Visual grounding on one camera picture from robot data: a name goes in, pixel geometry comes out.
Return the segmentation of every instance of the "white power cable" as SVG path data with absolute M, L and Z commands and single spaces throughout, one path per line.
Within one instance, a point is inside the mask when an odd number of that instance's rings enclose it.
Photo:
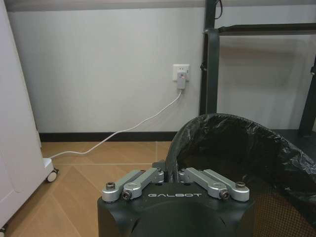
M 91 152 L 92 150 L 96 149 L 96 148 L 97 148 L 98 146 L 100 146 L 102 143 L 104 143 L 104 142 L 106 142 L 107 140 L 109 140 L 111 137 L 113 137 L 113 136 L 115 136 L 115 135 L 117 135 L 117 134 L 119 134 L 119 133 L 121 133 L 121 132 L 127 132 L 127 131 L 130 131 L 130 130 L 133 130 L 133 129 L 137 128 L 138 126 L 140 126 L 141 124 L 143 124 L 144 122 L 146 122 L 146 121 L 148 121 L 148 120 L 151 120 L 151 119 L 157 117 L 157 116 L 158 116 L 159 114 L 161 114 L 165 109 L 167 109 L 169 106 L 171 106 L 172 104 L 174 104 L 174 103 L 180 98 L 181 93 L 182 93 L 182 91 L 180 90 L 180 93 L 179 93 L 178 97 L 177 97 L 175 100 L 173 100 L 170 104 L 168 104 L 166 107 L 164 107 L 162 110 L 160 110 L 158 113 L 156 113 L 155 115 L 153 115 L 153 116 L 151 116 L 151 117 L 149 117 L 149 118 L 147 118 L 147 119 L 141 121 L 139 124 L 137 124 L 137 125 L 135 125 L 135 126 L 133 126 L 133 127 L 131 127 L 131 128 L 128 128 L 128 129 L 125 129 L 125 130 L 122 130 L 122 131 L 118 131 L 118 132 L 115 132 L 115 133 L 111 134 L 110 136 L 108 136 L 108 137 L 105 138 L 103 141 L 99 142 L 97 145 L 95 145 L 94 147 L 90 148 L 90 149 L 89 149 L 88 151 L 86 151 L 86 152 L 65 151 L 65 152 L 61 152 L 61 153 L 55 154 L 55 155 L 53 155 L 53 156 L 51 156 L 51 157 L 49 157 L 49 158 L 50 158 L 50 159 L 53 159 L 53 158 L 58 157 L 58 156 L 63 155 L 63 154 L 86 155 L 86 154 L 88 154 L 89 152 Z

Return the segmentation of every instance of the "black cable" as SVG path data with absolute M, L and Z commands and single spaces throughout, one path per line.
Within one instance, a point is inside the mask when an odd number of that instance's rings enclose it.
M 223 15 L 223 4 L 222 4 L 222 0 L 217 0 L 216 2 L 216 5 L 218 4 L 219 2 L 219 5 L 221 7 L 221 14 L 219 15 L 219 17 L 215 17 L 215 20 L 219 19 L 222 15 Z

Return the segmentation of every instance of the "hex bolt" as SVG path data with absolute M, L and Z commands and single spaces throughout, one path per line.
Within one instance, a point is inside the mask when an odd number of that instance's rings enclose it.
M 236 182 L 235 186 L 237 189 L 244 189 L 246 184 L 244 182 Z
M 114 190 L 115 189 L 115 183 L 114 182 L 109 182 L 106 184 L 106 189 L 107 190 Z
M 223 199 L 223 200 L 227 200 L 229 198 L 229 192 L 227 190 L 221 190 L 221 192 L 219 193 L 219 196 Z
M 124 200 L 130 200 L 130 198 L 132 197 L 132 193 L 129 191 L 129 190 L 125 190 L 125 191 L 123 191 L 123 193 L 122 193 L 122 198 L 124 199 Z

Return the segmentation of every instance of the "galbot logo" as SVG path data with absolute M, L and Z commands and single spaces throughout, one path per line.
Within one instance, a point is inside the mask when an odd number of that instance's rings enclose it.
M 148 194 L 149 197 L 151 198 L 156 198 L 156 197 L 165 197 L 165 198 L 184 198 L 184 197 L 199 197 L 202 194 Z

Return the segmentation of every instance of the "mesh basket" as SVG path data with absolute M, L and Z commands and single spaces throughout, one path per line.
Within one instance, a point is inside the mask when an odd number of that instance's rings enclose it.
M 316 237 L 316 165 L 301 150 L 244 118 L 195 118 L 175 136 L 166 159 L 169 182 L 181 168 L 213 169 L 243 181 L 255 201 L 254 237 Z

